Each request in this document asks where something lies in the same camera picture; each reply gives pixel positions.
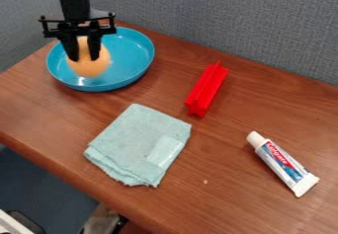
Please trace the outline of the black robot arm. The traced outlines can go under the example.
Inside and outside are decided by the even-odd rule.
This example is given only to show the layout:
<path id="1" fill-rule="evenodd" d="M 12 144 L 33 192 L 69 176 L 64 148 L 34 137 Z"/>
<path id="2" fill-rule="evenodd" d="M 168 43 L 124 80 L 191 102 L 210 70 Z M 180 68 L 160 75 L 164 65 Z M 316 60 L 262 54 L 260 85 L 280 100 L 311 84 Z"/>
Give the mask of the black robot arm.
<path id="1" fill-rule="evenodd" d="M 79 60 L 77 38 L 87 36 L 89 58 L 99 58 L 101 38 L 116 33 L 115 14 L 91 8 L 89 0 L 59 0 L 63 18 L 49 20 L 40 16 L 45 38 L 60 41 L 68 58 Z"/>

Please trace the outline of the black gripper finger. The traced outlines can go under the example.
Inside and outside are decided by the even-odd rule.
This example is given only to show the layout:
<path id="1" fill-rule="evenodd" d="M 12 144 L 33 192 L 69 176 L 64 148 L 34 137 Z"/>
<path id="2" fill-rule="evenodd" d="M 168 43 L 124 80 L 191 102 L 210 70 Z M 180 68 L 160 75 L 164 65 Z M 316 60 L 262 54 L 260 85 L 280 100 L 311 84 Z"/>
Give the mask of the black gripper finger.
<path id="1" fill-rule="evenodd" d="M 100 39 L 101 39 L 100 31 L 97 29 L 91 29 L 87 36 L 87 44 L 92 61 L 95 61 L 99 58 Z"/>
<path id="2" fill-rule="evenodd" d="M 79 45 L 76 34 L 71 31 L 60 31 L 57 34 L 57 39 L 63 45 L 67 57 L 72 61 L 79 59 Z"/>

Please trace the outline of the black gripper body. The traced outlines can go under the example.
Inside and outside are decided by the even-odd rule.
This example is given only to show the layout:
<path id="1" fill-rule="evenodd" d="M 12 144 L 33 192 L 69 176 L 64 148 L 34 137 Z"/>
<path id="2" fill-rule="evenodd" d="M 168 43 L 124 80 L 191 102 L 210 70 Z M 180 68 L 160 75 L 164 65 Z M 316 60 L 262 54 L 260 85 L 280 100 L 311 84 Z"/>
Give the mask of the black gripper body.
<path id="1" fill-rule="evenodd" d="M 59 2 L 63 17 L 60 19 L 40 17 L 43 34 L 47 38 L 57 38 L 64 34 L 103 36 L 116 33 L 115 14 L 93 10 L 89 0 L 59 0 Z"/>

